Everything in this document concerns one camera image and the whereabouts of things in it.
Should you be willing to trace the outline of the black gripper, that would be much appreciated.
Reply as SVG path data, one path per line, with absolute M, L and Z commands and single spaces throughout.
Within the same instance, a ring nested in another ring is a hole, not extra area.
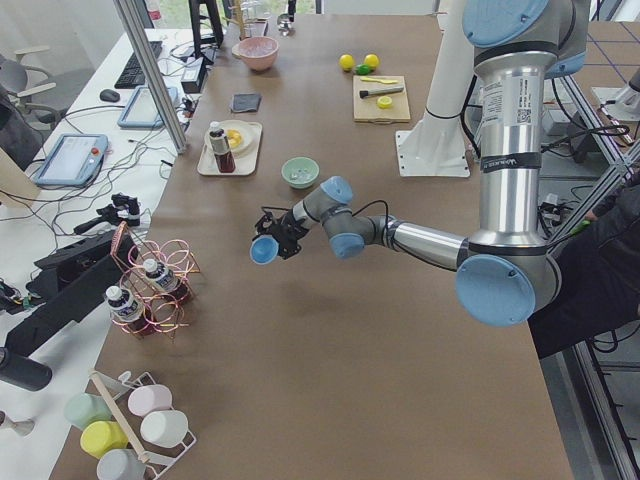
M 301 250 L 298 241 L 308 233 L 303 223 L 303 220 L 295 218 L 292 210 L 279 218 L 273 212 L 265 210 L 255 224 L 256 235 L 253 240 L 260 235 L 271 235 L 279 243 L 278 257 L 288 259 Z

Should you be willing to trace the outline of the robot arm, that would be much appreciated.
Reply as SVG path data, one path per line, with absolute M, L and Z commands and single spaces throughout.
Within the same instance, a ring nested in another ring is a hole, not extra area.
M 281 216 L 257 222 L 250 256 L 289 258 L 321 226 L 347 259 L 378 244 L 453 271 L 459 302 L 494 326 L 526 321 L 558 294 L 561 274 L 537 227 L 544 83 L 585 59 L 586 1 L 457 1 L 445 28 L 423 119 L 399 134 L 409 174 L 451 176 L 465 167 L 459 124 L 472 83 L 481 83 L 480 226 L 469 237 L 389 214 L 359 216 L 353 193 L 333 176 Z

